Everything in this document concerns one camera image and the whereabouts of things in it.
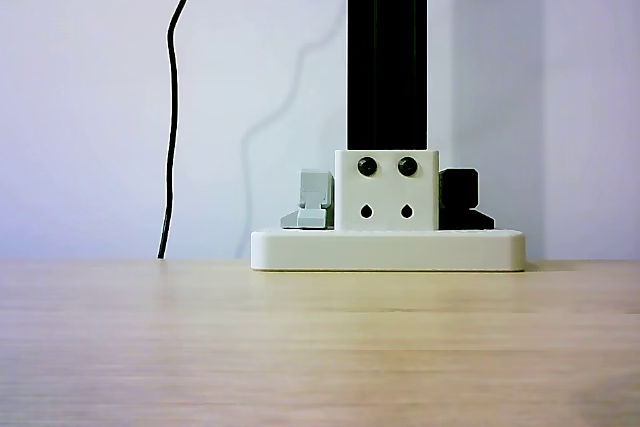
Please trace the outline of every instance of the stand base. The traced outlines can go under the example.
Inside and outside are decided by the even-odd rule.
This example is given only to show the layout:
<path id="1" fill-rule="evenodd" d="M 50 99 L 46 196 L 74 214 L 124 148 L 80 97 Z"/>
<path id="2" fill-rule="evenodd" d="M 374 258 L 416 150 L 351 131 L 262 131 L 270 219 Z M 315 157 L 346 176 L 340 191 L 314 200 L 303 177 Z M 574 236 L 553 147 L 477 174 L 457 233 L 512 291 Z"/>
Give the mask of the stand base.
<path id="1" fill-rule="evenodd" d="M 270 229 L 251 235 L 254 270 L 520 272 L 525 265 L 525 238 L 514 230 Z"/>

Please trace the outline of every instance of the wooden tabletop surface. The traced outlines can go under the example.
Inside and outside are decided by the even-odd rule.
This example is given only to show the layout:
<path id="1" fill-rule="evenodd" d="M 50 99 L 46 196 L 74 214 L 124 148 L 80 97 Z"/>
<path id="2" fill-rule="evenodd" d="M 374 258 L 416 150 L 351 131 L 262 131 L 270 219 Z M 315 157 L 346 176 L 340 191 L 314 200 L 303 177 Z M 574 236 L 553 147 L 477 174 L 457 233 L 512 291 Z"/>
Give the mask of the wooden tabletop surface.
<path id="1" fill-rule="evenodd" d="M 0 263 L 0 426 L 640 426 L 640 263 Z"/>

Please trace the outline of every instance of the gray plastic clip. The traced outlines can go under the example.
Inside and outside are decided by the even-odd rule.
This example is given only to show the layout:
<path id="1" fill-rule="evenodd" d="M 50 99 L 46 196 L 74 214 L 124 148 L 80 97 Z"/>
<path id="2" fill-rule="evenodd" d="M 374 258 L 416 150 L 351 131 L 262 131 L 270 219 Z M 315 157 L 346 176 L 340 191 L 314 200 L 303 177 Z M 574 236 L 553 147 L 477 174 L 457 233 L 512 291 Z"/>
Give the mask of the gray plastic clip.
<path id="1" fill-rule="evenodd" d="M 300 207 L 280 219 L 283 229 L 333 229 L 334 180 L 331 172 L 300 172 Z"/>

